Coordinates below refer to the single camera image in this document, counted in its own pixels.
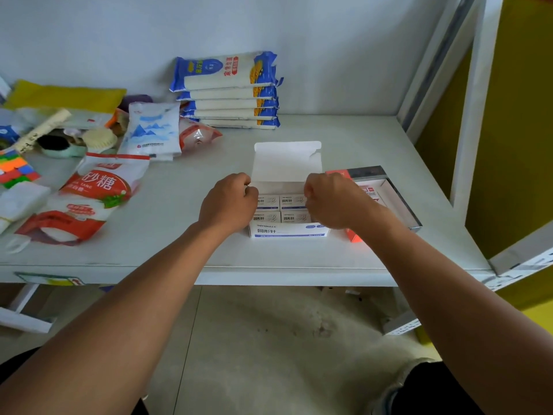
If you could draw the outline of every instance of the yellow packet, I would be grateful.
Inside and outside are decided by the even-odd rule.
[[[71,117],[60,128],[90,129],[105,126],[126,93],[123,88],[42,86],[19,80],[3,106],[33,126],[64,108]]]

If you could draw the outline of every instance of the pants leg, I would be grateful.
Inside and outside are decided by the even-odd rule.
[[[391,413],[484,414],[443,362],[421,363],[412,369],[394,397]]]
[[[8,377],[14,374],[16,370],[20,368],[23,363],[27,361],[37,351],[38,348],[26,351],[22,354],[10,358],[5,363],[0,364],[0,384],[4,383],[4,381],[6,381]],[[142,402],[142,399],[138,400],[138,403],[133,409],[131,415],[148,415],[148,410],[146,409],[144,402]]]

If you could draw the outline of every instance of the white wall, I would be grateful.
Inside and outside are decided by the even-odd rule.
[[[0,0],[0,75],[162,97],[175,56],[263,49],[284,113],[396,114],[445,3]]]

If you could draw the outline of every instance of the purple item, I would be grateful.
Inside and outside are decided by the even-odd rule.
[[[129,113],[129,105],[135,102],[154,103],[154,99],[148,95],[127,95],[123,97],[121,104],[117,108]]]

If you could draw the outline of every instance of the colorful toy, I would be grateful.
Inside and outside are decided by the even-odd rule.
[[[24,180],[32,182],[40,175],[13,148],[0,151],[0,184],[6,188]]]

